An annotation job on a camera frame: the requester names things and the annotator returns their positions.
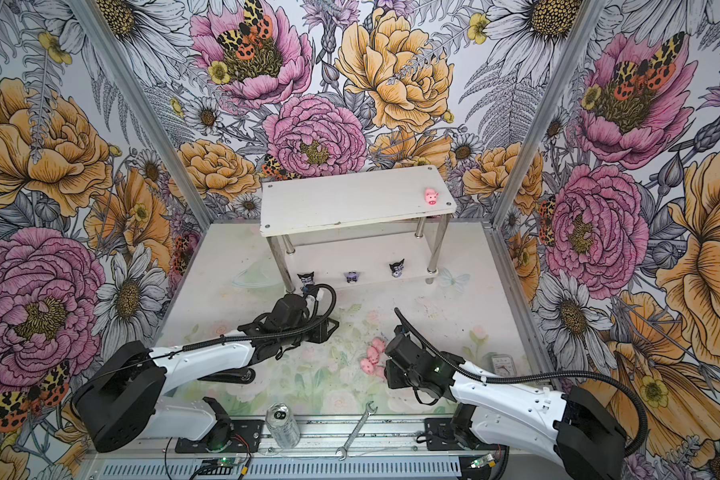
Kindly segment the black white kuromi toy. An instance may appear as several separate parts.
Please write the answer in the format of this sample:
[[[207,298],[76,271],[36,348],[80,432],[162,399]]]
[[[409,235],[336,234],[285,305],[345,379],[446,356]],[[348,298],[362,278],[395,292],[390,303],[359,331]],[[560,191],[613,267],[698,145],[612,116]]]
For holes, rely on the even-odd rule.
[[[297,275],[298,279],[300,280],[302,284],[302,288],[304,290],[308,289],[312,285],[315,284],[315,273],[314,272],[308,272],[308,273],[299,273]]]

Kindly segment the black purple kuromi toy front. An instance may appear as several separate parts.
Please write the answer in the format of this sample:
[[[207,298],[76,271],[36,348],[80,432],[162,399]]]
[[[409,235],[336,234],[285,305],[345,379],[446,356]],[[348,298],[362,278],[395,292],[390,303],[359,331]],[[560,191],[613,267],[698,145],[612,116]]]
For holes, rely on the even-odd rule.
[[[359,280],[360,274],[357,271],[349,271],[345,274],[346,282],[347,283],[357,283]]]

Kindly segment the black purple kuromi toy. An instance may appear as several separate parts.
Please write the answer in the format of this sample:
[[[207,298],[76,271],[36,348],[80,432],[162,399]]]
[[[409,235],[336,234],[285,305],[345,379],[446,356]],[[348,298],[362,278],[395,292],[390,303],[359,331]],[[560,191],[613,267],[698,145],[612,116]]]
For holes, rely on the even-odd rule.
[[[347,283],[357,283],[359,280],[360,274],[357,271],[349,271],[345,274],[346,282]]]
[[[405,260],[401,259],[389,264],[390,273],[393,278],[400,278],[404,272]]]

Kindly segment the black purple kuromi toy back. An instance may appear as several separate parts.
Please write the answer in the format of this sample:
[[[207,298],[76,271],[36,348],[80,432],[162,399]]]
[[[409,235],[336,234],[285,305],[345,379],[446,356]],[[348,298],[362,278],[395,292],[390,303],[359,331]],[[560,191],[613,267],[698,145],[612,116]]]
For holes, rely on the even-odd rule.
[[[404,272],[405,260],[401,259],[389,264],[390,273],[393,278],[400,278]]]

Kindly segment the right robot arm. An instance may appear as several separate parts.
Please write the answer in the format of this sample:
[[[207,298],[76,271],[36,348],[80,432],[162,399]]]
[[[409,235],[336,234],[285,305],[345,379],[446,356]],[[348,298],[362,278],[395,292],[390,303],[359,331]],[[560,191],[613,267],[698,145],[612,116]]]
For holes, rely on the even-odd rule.
[[[456,404],[450,428],[467,449],[506,446],[562,466],[573,479],[618,479],[628,435],[587,390],[510,384],[459,356],[436,356],[397,327],[385,348],[390,388]]]

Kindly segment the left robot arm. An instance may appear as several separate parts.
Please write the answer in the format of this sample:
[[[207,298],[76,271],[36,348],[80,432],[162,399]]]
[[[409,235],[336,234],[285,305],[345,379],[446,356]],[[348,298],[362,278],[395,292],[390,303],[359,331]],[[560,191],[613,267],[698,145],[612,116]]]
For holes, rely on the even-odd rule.
[[[304,343],[326,342],[339,326],[331,317],[336,300],[333,287],[316,284],[285,294],[270,311],[225,335],[171,347],[128,342],[76,390],[73,411],[98,453],[163,438],[223,451],[234,441],[234,427],[220,402],[206,396],[185,403],[172,392],[194,381],[247,384],[256,365]]]

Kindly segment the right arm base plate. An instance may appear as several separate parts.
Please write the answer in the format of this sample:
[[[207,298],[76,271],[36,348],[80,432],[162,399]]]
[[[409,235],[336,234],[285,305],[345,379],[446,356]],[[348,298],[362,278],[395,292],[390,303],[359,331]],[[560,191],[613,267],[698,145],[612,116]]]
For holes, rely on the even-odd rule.
[[[457,436],[451,421],[445,418],[427,417],[420,440],[428,451],[456,451],[466,447]]]

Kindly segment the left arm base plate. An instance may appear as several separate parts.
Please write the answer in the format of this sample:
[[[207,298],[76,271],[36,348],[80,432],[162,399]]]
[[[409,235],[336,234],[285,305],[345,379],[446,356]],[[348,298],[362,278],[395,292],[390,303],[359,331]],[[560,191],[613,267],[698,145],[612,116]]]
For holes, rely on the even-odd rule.
[[[263,420],[222,420],[200,440],[179,438],[177,454],[256,453],[262,439]]]

